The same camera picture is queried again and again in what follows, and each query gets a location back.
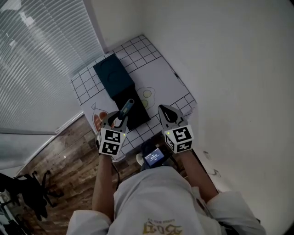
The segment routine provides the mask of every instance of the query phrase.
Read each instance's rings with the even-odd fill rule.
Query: chair leg
[[[42,221],[42,217],[41,217],[41,215],[38,214],[36,211],[34,211],[34,212],[35,212],[35,215],[36,215],[37,219],[38,219],[39,221]]]
[[[49,205],[50,205],[51,207],[56,207],[56,206],[57,206],[57,203],[53,203],[53,204],[52,204],[52,202],[50,201],[48,195],[45,194],[45,193],[44,193],[44,198],[46,199],[46,201],[49,203]]]
[[[47,192],[47,194],[49,196],[52,196],[52,197],[62,197],[62,196],[64,196],[63,192],[61,192],[60,194],[57,194],[55,191],[54,192]]]
[[[43,176],[42,185],[41,185],[43,189],[45,188],[45,185],[46,185],[46,175],[48,175],[48,174],[50,174],[50,171],[46,171],[46,173]]]
[[[36,176],[35,175],[37,175],[38,173],[36,172],[36,171],[34,171],[33,173],[32,173],[32,176],[33,176],[33,178],[37,181],[37,182],[39,182],[38,181],[38,179],[36,178]]]

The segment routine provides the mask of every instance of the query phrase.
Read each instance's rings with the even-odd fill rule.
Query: window
[[[55,131],[79,111],[68,80],[103,55],[82,0],[0,2],[0,128]]]

